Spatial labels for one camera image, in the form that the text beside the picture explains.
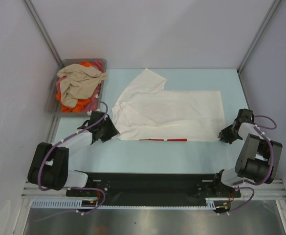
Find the white Coca-Cola t-shirt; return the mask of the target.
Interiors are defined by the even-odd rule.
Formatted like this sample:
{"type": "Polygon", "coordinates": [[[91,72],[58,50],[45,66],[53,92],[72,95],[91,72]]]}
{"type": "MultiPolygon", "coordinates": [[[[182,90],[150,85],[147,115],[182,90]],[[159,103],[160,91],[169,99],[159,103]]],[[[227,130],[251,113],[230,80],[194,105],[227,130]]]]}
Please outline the white Coca-Cola t-shirt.
{"type": "Polygon", "coordinates": [[[169,91],[167,79],[144,69],[112,107],[123,141],[218,141],[225,127],[220,91],[169,91]]]}

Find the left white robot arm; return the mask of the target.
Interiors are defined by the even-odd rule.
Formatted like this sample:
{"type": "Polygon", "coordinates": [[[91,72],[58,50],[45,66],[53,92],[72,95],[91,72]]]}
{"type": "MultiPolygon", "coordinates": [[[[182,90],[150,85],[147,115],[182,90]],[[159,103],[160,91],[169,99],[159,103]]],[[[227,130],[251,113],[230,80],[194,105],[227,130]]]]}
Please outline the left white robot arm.
{"type": "Polygon", "coordinates": [[[87,119],[70,136],[56,143],[41,142],[37,145],[27,180],[41,190],[77,188],[82,195],[94,191],[88,175],[69,170],[69,158],[96,141],[106,142],[119,134],[108,114],[92,111],[87,119]]]}

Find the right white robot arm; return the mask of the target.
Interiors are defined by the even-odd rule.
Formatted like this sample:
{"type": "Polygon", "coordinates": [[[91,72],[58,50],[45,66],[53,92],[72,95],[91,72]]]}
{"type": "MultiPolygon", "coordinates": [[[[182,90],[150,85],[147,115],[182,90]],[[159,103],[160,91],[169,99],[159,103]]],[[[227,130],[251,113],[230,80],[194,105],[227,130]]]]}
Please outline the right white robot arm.
{"type": "Polygon", "coordinates": [[[212,192],[224,196],[230,187],[248,183],[254,186],[271,184],[275,178],[283,145],[268,138],[264,130],[274,130],[276,122],[267,116],[254,115],[240,109],[233,124],[219,132],[223,143],[242,140],[244,144],[232,169],[219,172],[220,179],[212,183],[212,192]]]}

